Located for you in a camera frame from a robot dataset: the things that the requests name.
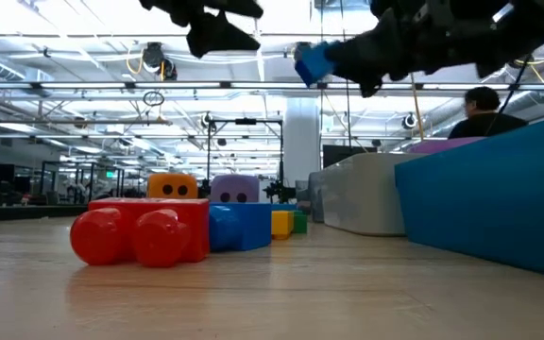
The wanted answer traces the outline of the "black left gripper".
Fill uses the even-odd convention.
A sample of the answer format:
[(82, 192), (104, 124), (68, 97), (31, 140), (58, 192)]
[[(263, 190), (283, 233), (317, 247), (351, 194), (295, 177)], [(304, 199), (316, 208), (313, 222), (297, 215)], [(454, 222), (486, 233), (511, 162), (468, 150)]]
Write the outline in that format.
[(220, 9), (217, 15), (204, 11), (204, 5), (195, 0), (140, 0), (146, 10), (153, 8), (166, 12), (177, 26), (190, 25), (186, 36), (190, 53), (196, 58), (215, 51), (256, 51), (259, 43), (245, 31), (231, 24), (227, 12), (261, 18), (264, 10), (255, 0), (205, 0), (205, 5)]

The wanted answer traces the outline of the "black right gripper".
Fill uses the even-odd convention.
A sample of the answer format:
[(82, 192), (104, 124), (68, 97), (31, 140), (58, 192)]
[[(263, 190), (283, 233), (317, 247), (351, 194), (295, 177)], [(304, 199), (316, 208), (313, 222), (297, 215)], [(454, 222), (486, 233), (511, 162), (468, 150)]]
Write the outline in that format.
[(440, 68), (485, 60), (480, 47), (497, 39), (492, 16), (499, 0), (381, 1), (380, 19), (367, 32), (326, 49), (334, 70), (359, 85), (362, 97), (375, 95), (383, 76), (432, 74)]

